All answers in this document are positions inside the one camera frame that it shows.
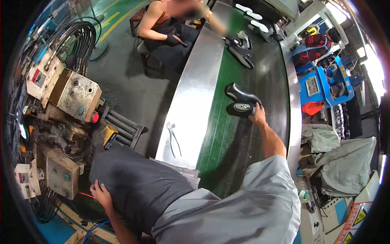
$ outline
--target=pliers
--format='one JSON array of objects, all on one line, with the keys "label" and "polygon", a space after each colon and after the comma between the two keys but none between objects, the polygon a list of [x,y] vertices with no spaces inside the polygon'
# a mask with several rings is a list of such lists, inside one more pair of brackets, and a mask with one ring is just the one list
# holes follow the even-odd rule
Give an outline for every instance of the pliers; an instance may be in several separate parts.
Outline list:
[{"label": "pliers", "polygon": [[180,150],[180,145],[179,145],[179,142],[177,141],[177,139],[176,139],[176,136],[175,136],[175,133],[173,132],[173,128],[175,128],[176,126],[175,126],[175,124],[170,124],[170,122],[168,121],[168,123],[167,123],[167,128],[168,128],[168,130],[169,130],[169,144],[170,144],[170,146],[171,146],[171,151],[172,151],[172,154],[173,154],[173,157],[174,158],[176,158],[175,157],[175,153],[173,152],[173,148],[172,148],[172,136],[175,138],[175,140],[176,140],[176,143],[177,143],[177,146],[179,147],[179,152],[180,152],[180,156],[181,156],[181,150]]}]

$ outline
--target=red shirt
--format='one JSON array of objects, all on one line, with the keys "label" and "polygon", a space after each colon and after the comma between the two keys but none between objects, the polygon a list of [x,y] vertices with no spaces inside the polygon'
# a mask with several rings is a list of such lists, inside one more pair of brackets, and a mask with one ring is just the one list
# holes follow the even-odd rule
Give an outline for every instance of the red shirt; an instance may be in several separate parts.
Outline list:
[{"label": "red shirt", "polygon": [[297,56],[299,56],[297,62],[303,65],[303,64],[307,64],[308,62],[314,61],[319,57],[321,57],[322,55],[324,55],[332,45],[332,41],[323,34],[316,34],[305,38],[305,44],[307,48],[323,46],[325,44],[326,39],[328,39],[328,41],[326,42],[326,47],[328,49],[322,47],[322,48],[308,50],[307,53],[301,52],[297,54]]}]

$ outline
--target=red bag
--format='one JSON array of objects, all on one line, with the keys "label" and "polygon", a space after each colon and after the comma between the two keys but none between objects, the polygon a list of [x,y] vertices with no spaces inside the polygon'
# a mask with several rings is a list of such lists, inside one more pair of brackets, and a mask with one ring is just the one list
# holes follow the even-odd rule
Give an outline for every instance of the red bag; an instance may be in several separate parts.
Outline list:
[{"label": "red bag", "polygon": [[307,102],[302,106],[302,112],[308,115],[315,115],[325,107],[324,101],[319,102]]}]

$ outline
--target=red button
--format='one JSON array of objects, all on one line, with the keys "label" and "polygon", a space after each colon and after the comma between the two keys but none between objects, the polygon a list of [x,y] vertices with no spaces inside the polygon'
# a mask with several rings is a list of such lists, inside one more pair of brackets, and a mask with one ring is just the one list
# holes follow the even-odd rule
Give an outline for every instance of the red button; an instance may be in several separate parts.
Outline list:
[{"label": "red button", "polygon": [[92,123],[96,123],[98,120],[99,120],[99,114],[98,114],[96,111],[94,111],[94,112],[92,113],[91,122],[92,122]]}]

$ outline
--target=stool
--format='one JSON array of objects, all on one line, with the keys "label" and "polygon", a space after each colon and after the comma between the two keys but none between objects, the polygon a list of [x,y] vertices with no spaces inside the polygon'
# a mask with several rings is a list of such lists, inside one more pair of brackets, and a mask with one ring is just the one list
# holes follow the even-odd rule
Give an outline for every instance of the stool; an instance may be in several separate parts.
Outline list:
[{"label": "stool", "polygon": [[135,28],[138,27],[138,25],[140,24],[141,20],[142,20],[142,17],[144,16],[145,14],[145,11],[146,9],[145,8],[141,8],[140,10],[138,10],[138,12],[136,12],[131,18],[130,18],[130,29],[131,29],[131,35],[133,37],[135,37]]},{"label": "stool", "polygon": [[163,65],[163,63],[160,62],[159,68],[155,68],[155,67],[151,67],[151,66],[148,66],[148,65],[147,65],[147,60],[148,60],[148,58],[150,57],[151,52],[147,49],[147,46],[146,46],[146,44],[145,44],[144,41],[142,41],[141,44],[138,45],[137,51],[138,51],[138,52],[140,53],[140,55],[141,55],[141,60],[142,60],[142,65],[143,65],[143,67],[144,67],[144,73],[145,73],[145,75],[149,75],[148,69],[153,69],[153,70],[158,70],[158,71],[160,71],[162,77],[164,77],[165,66]]}]

